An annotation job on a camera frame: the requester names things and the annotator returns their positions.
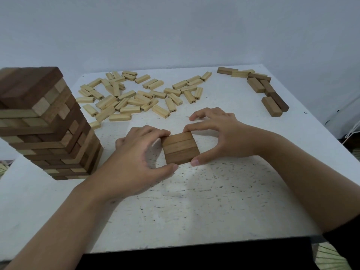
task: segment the square of three wooden blocks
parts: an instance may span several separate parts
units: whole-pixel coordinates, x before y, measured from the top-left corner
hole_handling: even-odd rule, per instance
[[[180,165],[188,163],[200,154],[191,132],[162,137],[161,144],[167,164],[175,163]]]

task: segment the scratched table surface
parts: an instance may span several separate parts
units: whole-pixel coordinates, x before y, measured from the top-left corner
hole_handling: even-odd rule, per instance
[[[182,132],[190,123],[188,116],[204,107],[220,107],[235,113],[238,120],[277,132],[331,166],[344,176],[360,183],[360,164],[315,117],[263,65],[231,66],[254,69],[272,77],[271,84],[290,106],[281,117],[271,117],[261,103],[264,94],[256,94],[246,78],[217,74],[217,67],[156,69],[138,71],[164,81],[162,91],[195,75],[212,72],[201,100],[184,104],[164,119],[153,111],[134,114],[131,121],[105,120],[95,130],[104,153],[100,165],[115,149],[115,140],[124,137],[131,127],[151,125]],[[80,96],[80,85],[103,73],[83,75],[72,87]],[[123,82],[126,91],[144,90],[142,84]],[[109,93],[100,84],[96,89]],[[159,105],[166,108],[165,101]],[[95,119],[83,110],[89,122]],[[200,152],[217,143],[214,132],[193,132]],[[157,141],[147,154],[149,165],[165,164],[164,152]],[[49,219],[70,191],[82,180],[55,181],[37,166],[20,156],[0,180],[0,260],[12,259]],[[281,180],[263,159],[223,158],[207,165],[180,165],[175,174],[148,191],[125,199],[104,211],[88,252],[108,252],[283,238],[316,236],[319,229]]]

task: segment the hand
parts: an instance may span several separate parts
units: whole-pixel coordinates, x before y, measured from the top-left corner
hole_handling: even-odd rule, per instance
[[[215,130],[219,132],[217,145],[191,160],[192,166],[206,164],[219,157],[247,157],[259,155],[266,145],[266,136],[271,132],[252,127],[236,120],[233,113],[225,113],[220,108],[204,108],[190,117],[208,117],[208,120],[188,124],[182,132]]]
[[[152,169],[145,157],[150,145],[169,135],[170,131],[147,125],[131,128],[126,137],[116,140],[115,152],[83,182],[83,187],[106,201],[135,195],[170,177],[178,169],[177,164]]]

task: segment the wall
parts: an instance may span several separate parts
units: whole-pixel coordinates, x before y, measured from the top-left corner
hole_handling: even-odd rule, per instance
[[[87,72],[263,63],[325,123],[359,93],[359,7],[360,0],[2,0],[0,66],[57,65],[71,85]]]

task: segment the block tower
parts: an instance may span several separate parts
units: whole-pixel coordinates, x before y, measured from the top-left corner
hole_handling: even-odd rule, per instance
[[[86,178],[103,151],[57,67],[0,70],[0,138],[55,180]]]

